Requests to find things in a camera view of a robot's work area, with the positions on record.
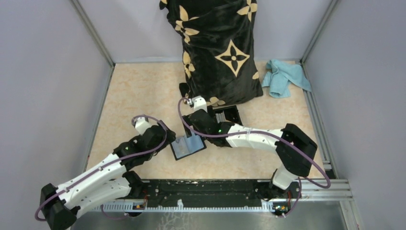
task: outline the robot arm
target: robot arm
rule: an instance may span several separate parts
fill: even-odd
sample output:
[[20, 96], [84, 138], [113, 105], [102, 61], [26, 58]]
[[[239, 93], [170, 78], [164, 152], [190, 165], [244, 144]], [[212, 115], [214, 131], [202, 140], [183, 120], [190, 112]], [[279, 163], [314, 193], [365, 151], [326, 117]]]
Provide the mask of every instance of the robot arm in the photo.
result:
[[230, 135], [223, 138], [206, 137], [210, 143], [219, 147], [247, 147], [268, 151], [272, 150], [278, 154], [282, 161], [282, 166], [278, 168], [272, 176], [270, 188], [274, 194], [283, 194], [292, 181], [297, 179], [298, 176], [307, 177], [309, 175], [311, 163], [308, 160], [285, 143], [266, 135], [270, 133], [280, 137], [296, 146], [309, 158], [314, 159], [317, 144], [296, 125], [286, 124], [285, 128], [265, 130], [248, 128], [232, 122], [218, 123], [216, 119], [207, 112], [205, 100], [202, 99], [202, 97], [191, 99], [189, 105], [193, 105], [194, 113], [185, 117], [187, 123], [201, 133], [224, 135], [245, 132], [245, 134]]
[[[160, 125], [151, 125], [143, 117], [137, 119], [135, 128], [140, 135], [121, 143], [99, 164], [57, 187], [47, 184], [42, 188], [41, 204], [58, 194], [41, 209], [52, 230], [70, 227], [84, 213], [107, 201], [140, 195], [143, 182], [135, 172], [129, 171], [150, 160], [174, 141], [175, 133]], [[152, 150], [164, 137], [165, 143], [158, 150], [126, 158], [134, 153]]]

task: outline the four-pointed star pattern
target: four-pointed star pattern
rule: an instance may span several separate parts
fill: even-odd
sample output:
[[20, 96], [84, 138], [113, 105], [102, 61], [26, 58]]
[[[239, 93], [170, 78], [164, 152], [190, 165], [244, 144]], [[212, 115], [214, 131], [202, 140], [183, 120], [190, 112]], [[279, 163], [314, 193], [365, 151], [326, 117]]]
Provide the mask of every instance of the four-pointed star pattern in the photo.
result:
[[[167, 0], [161, 0], [163, 3], [167, 4]], [[256, 3], [251, 3], [251, 0], [247, 0], [247, 6], [241, 8], [240, 10], [237, 11], [239, 15], [247, 15], [249, 21], [252, 19], [252, 13], [257, 11], [257, 4]], [[189, 44], [190, 42], [190, 36], [197, 35], [199, 33], [198, 30], [196, 29], [191, 29], [191, 28], [184, 28], [183, 22], [188, 22], [194, 19], [197, 19], [199, 17], [192, 17], [189, 19], [188, 13], [186, 12], [185, 8], [182, 6], [179, 6], [180, 10], [180, 15], [179, 18], [180, 20], [177, 20], [175, 30], [180, 31], [183, 36], [184, 36], [184, 41], [186, 44]], [[215, 56], [216, 59], [222, 61], [225, 63], [231, 71], [234, 73], [234, 75], [237, 77], [239, 70], [241, 69], [242, 65], [244, 62], [249, 58], [250, 56], [248, 54], [243, 53], [240, 49], [236, 47], [234, 42], [230, 40], [228, 44], [227, 50], [218, 55]], [[185, 73], [186, 75], [190, 78], [192, 76], [191, 72], [195, 71], [194, 65], [191, 63], [191, 58], [190, 55], [184, 51], [183, 52], [183, 65], [185, 68]], [[252, 79], [258, 79], [259, 78], [259, 73], [256, 72], [253, 76]], [[212, 97], [210, 98], [209, 102], [206, 102], [207, 105], [211, 106], [218, 106], [218, 105], [223, 105], [225, 104], [224, 101], [219, 100], [217, 97]]]
[[258, 5], [256, 3], [251, 3], [251, 0], [247, 0], [247, 5], [241, 8], [237, 13], [239, 15], [248, 15], [249, 21], [251, 21], [252, 13], [257, 11]]
[[199, 31], [197, 31], [195, 29], [191, 29], [191, 28], [184, 28], [183, 22], [188, 22], [188, 21], [194, 20], [199, 17], [192, 17], [189, 19], [188, 13], [186, 12], [184, 7], [179, 6], [179, 10], [180, 10], [180, 20], [177, 20], [175, 22], [176, 23], [175, 30], [183, 33], [183, 36], [185, 37], [185, 39], [184, 39], [185, 43], [189, 44], [189, 42], [190, 42], [189, 36], [196, 35], [199, 33]]
[[183, 52], [183, 66], [185, 68], [185, 73], [190, 78], [192, 76], [191, 72], [195, 71], [194, 65], [191, 63], [191, 59], [189, 54], [184, 51]]
[[230, 40], [230, 43], [228, 43], [227, 50], [225, 50], [224, 53], [215, 56], [215, 58], [224, 62], [237, 77], [241, 66], [249, 58], [249, 55], [244, 54], [241, 50], [239, 50], [236, 47], [233, 40]]

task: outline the pillowcase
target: pillowcase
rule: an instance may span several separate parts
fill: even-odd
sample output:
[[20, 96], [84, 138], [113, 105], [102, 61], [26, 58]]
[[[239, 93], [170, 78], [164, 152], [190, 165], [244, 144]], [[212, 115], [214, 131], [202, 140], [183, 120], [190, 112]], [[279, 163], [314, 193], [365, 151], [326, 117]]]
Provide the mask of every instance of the pillowcase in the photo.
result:
[[217, 106], [263, 95], [254, 63], [256, 0], [161, 0], [159, 6], [182, 37], [183, 96]]

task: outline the white wall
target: white wall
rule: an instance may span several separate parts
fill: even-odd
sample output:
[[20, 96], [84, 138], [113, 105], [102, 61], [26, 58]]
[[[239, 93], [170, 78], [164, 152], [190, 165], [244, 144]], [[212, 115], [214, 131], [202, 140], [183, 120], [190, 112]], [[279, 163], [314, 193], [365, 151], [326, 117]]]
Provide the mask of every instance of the white wall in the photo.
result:
[[0, 5], [0, 229], [49, 229], [40, 189], [84, 169], [110, 67], [69, 1]]
[[343, 0], [305, 66], [366, 230], [405, 229], [406, 1]]
[[[80, 0], [114, 62], [181, 61], [159, 0]], [[258, 0], [255, 58], [300, 59], [331, 0]]]

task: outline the light blue cloth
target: light blue cloth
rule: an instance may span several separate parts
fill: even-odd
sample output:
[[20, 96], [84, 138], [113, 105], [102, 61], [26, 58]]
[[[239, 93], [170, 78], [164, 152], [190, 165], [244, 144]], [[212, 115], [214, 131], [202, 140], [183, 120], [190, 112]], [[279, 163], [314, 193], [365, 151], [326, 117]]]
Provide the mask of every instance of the light blue cloth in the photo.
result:
[[262, 87], [270, 88], [270, 96], [274, 98], [290, 97], [291, 93], [289, 92], [288, 85], [291, 82], [304, 90], [312, 91], [301, 66], [272, 59], [267, 63], [266, 68], [271, 69], [272, 73], [267, 72], [265, 74]]

